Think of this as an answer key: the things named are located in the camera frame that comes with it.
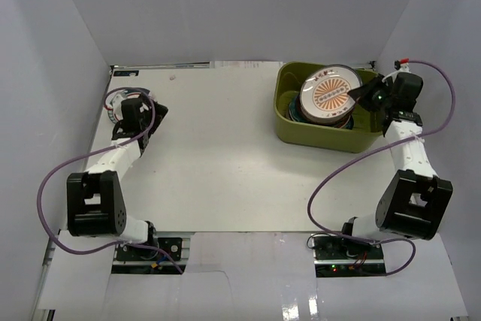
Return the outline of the white green rimmed plate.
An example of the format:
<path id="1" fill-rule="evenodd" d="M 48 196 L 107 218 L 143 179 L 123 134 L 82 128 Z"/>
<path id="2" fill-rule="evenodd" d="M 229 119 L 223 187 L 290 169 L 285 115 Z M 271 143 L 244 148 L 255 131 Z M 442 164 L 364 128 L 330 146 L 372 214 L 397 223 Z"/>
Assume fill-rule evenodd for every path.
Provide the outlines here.
<path id="1" fill-rule="evenodd" d="M 121 111 L 122 101 L 128 98 L 139 98 L 144 95 L 148 95 L 153 100 L 156 99 L 154 94 L 145 88 L 125 88 L 109 95 L 104 103 L 104 109 L 107 111 L 109 120 L 116 124 L 123 119 Z"/>

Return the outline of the red rimmed beige plate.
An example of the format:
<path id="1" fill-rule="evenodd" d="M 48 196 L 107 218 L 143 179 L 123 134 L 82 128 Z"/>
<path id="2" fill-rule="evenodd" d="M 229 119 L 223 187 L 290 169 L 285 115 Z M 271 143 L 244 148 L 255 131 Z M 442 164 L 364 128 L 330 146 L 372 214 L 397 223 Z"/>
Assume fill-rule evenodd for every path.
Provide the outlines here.
<path id="1" fill-rule="evenodd" d="M 346 117 L 339 120 L 338 122 L 330 123 L 330 124 L 321 124 L 321 123 L 317 123 L 317 122 L 314 122 L 312 120 L 309 120 L 301 111 L 301 103 L 300 103 L 299 95 L 296 95 L 296 96 L 298 97 L 297 104 L 296 104 L 297 111 L 298 111 L 299 116 L 302 117 L 301 123 L 312 124 L 312 125 L 317 125 L 317 126 L 322 125 L 322 126 L 327 126 L 327 127 L 336 128 L 336 129 L 352 129 L 353 128 L 354 119 L 352 118 L 352 114 L 348 114 Z"/>

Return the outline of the white orange sunburst plate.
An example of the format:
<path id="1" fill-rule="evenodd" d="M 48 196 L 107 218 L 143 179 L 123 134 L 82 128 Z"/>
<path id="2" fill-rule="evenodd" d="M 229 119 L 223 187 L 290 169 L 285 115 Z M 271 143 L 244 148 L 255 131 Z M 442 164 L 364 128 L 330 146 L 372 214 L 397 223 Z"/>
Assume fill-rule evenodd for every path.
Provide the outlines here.
<path id="1" fill-rule="evenodd" d="M 354 69 L 346 65 L 326 65 L 302 84 L 299 94 L 301 111 L 314 123 L 338 123 L 355 107 L 349 91 L 360 86 L 362 79 Z"/>

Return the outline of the teal scalloped plate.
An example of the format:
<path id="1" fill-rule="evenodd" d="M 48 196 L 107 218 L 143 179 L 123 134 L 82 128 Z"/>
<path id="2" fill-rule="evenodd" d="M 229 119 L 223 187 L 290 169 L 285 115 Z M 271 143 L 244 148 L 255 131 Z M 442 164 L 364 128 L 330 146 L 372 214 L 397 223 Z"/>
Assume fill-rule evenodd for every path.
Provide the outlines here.
<path id="1" fill-rule="evenodd" d="M 288 106 L 287 111 L 286 111 L 286 117 L 289 118 L 293 122 L 300 123 L 302 121 L 302 117 L 299 116 L 298 111 L 297 111 L 297 106 L 296 106 L 297 100 L 298 100 L 298 97 L 296 96 L 290 101 L 289 106 Z"/>

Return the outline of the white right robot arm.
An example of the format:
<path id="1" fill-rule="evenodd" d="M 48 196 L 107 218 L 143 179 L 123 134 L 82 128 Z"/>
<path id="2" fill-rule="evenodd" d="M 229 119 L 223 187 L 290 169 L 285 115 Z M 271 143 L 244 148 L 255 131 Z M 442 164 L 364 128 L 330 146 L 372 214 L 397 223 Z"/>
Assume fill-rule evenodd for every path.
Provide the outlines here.
<path id="1" fill-rule="evenodd" d="M 382 240 L 392 235 L 432 239 L 451 199 L 453 188 L 431 166 L 422 138 L 422 119 L 414 111 L 423 79 L 409 71 L 395 71 L 349 91 L 367 111 L 383 115 L 383 137 L 391 145 L 395 175 L 377 204 L 365 217 L 343 224 L 340 253 L 358 259 L 367 249 L 364 238 Z"/>

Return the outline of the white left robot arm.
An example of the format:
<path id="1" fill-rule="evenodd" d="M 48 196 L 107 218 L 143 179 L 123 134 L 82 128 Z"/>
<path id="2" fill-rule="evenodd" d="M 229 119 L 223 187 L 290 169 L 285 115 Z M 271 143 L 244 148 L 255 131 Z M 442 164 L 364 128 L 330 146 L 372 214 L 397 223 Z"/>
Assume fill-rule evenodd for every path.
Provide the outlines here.
<path id="1" fill-rule="evenodd" d="M 159 251 L 154 226 L 127 214 L 121 180 L 143 156 L 168 109 L 139 94 L 124 98 L 119 110 L 110 149 L 83 173 L 68 176 L 68 231 L 75 237 L 112 237 L 131 243 L 135 254 L 150 260 Z"/>

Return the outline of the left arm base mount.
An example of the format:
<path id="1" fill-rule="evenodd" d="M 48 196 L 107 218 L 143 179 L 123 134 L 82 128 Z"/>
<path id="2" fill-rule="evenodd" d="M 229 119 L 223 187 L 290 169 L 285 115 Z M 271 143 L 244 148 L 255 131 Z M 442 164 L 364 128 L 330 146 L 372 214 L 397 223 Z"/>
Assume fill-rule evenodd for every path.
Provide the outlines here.
<path id="1" fill-rule="evenodd" d="M 112 274 L 180 275 L 189 258 L 190 238 L 160 237 L 158 250 L 119 246 L 111 267 Z"/>

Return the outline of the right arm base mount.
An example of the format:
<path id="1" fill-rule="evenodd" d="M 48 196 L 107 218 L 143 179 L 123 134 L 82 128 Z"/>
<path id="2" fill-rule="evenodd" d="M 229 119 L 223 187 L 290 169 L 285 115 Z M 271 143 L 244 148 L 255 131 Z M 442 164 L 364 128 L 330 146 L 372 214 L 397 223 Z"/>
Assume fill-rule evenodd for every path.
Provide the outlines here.
<path id="1" fill-rule="evenodd" d="M 381 246 L 371 246 L 322 233 L 306 242 L 313 252 L 317 278 L 380 277 L 386 273 Z"/>

